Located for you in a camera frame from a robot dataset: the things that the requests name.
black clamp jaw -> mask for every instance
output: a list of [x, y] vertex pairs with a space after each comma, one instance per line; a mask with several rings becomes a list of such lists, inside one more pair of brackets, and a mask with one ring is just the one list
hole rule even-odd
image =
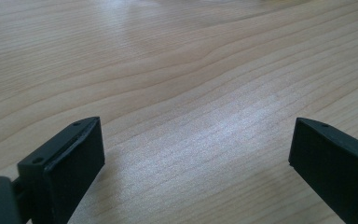
[[358, 224], [358, 140], [316, 120], [296, 120], [290, 165], [346, 223]]
[[0, 176], [0, 223], [67, 223], [103, 165], [100, 119], [72, 123]]

screw hole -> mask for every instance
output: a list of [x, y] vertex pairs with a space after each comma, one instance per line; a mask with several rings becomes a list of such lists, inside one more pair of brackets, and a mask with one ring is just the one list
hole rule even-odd
[[38, 158], [34, 159], [34, 160], [32, 161], [32, 163], [33, 163], [33, 164], [37, 164], [37, 163], [41, 162], [42, 160], [43, 160], [43, 158], [38, 157]]

wooden table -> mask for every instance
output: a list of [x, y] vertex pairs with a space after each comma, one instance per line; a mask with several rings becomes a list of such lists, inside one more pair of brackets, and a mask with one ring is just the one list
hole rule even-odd
[[0, 175], [91, 116], [70, 223], [342, 223], [287, 159], [296, 117], [358, 138], [358, 1], [0, 1]]

tabletop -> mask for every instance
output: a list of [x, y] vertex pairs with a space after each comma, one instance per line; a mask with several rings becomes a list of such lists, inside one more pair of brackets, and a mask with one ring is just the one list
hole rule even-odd
[[94, 116], [69, 223], [343, 223], [288, 155], [297, 117], [358, 138], [358, 1], [0, 1], [0, 175]]

